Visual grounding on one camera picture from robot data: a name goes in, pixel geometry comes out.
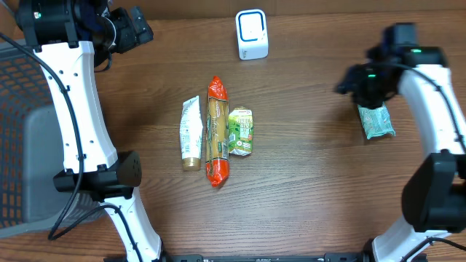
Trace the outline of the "teal wipes packet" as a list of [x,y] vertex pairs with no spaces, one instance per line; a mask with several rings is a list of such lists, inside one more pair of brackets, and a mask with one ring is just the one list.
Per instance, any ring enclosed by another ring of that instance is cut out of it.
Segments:
[[375,109],[358,106],[358,112],[367,140],[385,135],[396,136],[390,113],[384,103]]

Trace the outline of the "white cream tube gold cap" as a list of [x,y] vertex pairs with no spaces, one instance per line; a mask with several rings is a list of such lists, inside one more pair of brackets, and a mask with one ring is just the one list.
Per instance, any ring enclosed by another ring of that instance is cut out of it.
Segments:
[[183,103],[180,123],[181,161],[185,171],[198,171],[201,166],[203,124],[200,97]]

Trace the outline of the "green juice carton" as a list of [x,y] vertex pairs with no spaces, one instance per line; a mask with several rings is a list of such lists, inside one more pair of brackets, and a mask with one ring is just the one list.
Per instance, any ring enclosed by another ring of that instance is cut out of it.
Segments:
[[253,150],[253,112],[238,107],[229,114],[229,153],[247,156]]

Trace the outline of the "orange pasta packet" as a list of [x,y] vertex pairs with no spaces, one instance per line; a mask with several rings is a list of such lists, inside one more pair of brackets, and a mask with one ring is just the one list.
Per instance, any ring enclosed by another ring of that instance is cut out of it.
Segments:
[[212,187],[229,176],[229,99],[225,86],[214,76],[208,86],[206,120],[206,176]]

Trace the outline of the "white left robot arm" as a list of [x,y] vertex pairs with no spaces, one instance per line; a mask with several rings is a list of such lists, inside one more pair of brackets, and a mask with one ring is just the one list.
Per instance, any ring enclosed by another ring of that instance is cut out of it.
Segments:
[[105,211],[127,261],[161,261],[162,240],[143,206],[142,167],[135,151],[119,152],[103,119],[95,68],[153,38],[139,7],[110,9],[107,1],[23,0],[15,19],[25,53],[46,77],[63,141],[63,170],[55,188],[88,195],[92,213]]

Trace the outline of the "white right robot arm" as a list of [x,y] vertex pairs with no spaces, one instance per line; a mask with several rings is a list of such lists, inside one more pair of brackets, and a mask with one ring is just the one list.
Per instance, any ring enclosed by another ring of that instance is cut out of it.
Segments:
[[403,188],[402,216],[368,241],[362,261],[426,261],[423,250],[465,230],[465,117],[440,47],[419,44],[413,23],[395,23],[370,48],[368,62],[348,68],[336,92],[376,109],[395,95],[406,100],[419,130],[424,161]]

